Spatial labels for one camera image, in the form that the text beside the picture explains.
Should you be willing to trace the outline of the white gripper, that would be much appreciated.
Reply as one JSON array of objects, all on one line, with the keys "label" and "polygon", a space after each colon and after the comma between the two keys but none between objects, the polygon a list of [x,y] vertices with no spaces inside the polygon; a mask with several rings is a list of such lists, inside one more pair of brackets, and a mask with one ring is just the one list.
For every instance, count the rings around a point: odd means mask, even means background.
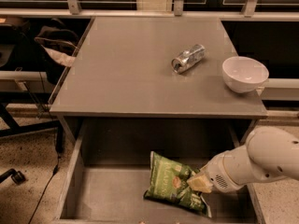
[{"label": "white gripper", "polygon": [[237,191],[242,188],[228,175],[224,160],[227,151],[214,156],[205,166],[200,169],[200,173],[187,180],[188,185],[194,191],[211,193],[216,190],[222,193]]}]

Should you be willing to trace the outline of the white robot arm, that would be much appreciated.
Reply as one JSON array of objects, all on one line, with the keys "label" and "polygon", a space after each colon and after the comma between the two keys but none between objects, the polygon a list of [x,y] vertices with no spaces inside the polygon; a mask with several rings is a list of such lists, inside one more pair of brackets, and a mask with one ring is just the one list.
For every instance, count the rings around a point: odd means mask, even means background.
[{"label": "white robot arm", "polygon": [[299,179],[299,139],[275,127],[259,127],[244,145],[214,156],[187,180],[194,191],[232,192],[251,183]]}]

